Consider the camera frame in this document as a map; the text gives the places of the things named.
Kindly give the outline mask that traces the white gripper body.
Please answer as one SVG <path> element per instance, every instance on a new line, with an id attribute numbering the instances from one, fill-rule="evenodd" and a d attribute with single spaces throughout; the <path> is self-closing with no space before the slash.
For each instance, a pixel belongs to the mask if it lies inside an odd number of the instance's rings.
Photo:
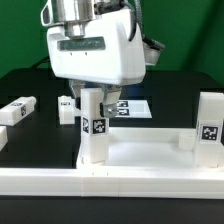
<path id="1" fill-rule="evenodd" d="M 83 38 L 64 36 L 64 27 L 47 31 L 51 67 L 57 77 L 88 82 L 130 85 L 146 73 L 140 29 L 132 41 L 130 11 L 103 14 L 90 21 Z"/>

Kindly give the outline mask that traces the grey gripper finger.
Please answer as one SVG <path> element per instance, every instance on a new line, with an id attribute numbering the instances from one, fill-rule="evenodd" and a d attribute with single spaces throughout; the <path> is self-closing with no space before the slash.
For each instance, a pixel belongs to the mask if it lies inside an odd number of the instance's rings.
<path id="1" fill-rule="evenodd" d="M 104 118 L 113 118 L 117 115 L 117 103 L 122 87 L 119 85 L 102 84 L 103 100 L 100 103 L 100 115 Z"/>
<path id="2" fill-rule="evenodd" d="M 84 88 L 84 82 L 80 80 L 69 80 L 69 87 L 75 99 L 81 97 L 81 90 Z"/>

